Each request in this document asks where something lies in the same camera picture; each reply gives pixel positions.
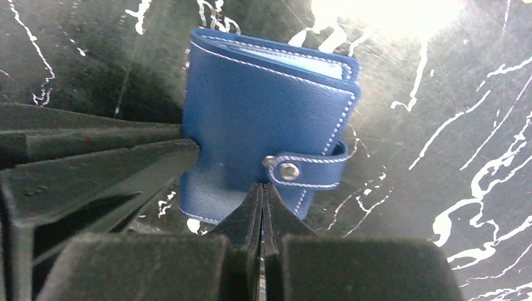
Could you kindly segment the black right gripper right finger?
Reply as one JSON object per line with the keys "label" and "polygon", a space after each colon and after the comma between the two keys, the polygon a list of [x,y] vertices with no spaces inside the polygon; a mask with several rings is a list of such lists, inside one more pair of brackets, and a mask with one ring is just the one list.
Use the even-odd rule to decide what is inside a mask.
{"label": "black right gripper right finger", "polygon": [[415,238],[319,236],[262,191],[268,300],[462,300],[443,253]]}

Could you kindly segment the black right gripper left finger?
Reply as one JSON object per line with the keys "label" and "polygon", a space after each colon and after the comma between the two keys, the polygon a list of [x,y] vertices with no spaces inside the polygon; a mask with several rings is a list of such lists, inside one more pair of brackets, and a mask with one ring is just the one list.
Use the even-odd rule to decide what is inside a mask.
{"label": "black right gripper left finger", "polygon": [[86,233],[57,258],[38,300],[256,300],[262,185],[202,236]]}

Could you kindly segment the navy blue card holder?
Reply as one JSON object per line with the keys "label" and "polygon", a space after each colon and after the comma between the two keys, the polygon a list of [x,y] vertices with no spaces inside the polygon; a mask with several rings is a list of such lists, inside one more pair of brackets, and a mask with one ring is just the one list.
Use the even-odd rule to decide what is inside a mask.
{"label": "navy blue card holder", "polygon": [[359,63],[335,53],[197,28],[182,135],[200,148],[180,179],[180,211],[217,224],[252,184],[271,183],[304,219],[350,157],[341,137],[361,97]]}

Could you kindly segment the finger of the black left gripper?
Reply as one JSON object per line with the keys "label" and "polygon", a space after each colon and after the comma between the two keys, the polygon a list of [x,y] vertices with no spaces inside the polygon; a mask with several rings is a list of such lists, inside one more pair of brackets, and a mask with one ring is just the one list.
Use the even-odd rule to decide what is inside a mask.
{"label": "finger of the black left gripper", "polygon": [[175,124],[130,122],[66,110],[1,104],[1,168],[176,140]]}
{"label": "finger of the black left gripper", "polygon": [[22,164],[1,171],[6,300],[31,300],[43,268],[77,234],[128,222],[197,160],[179,139]]}

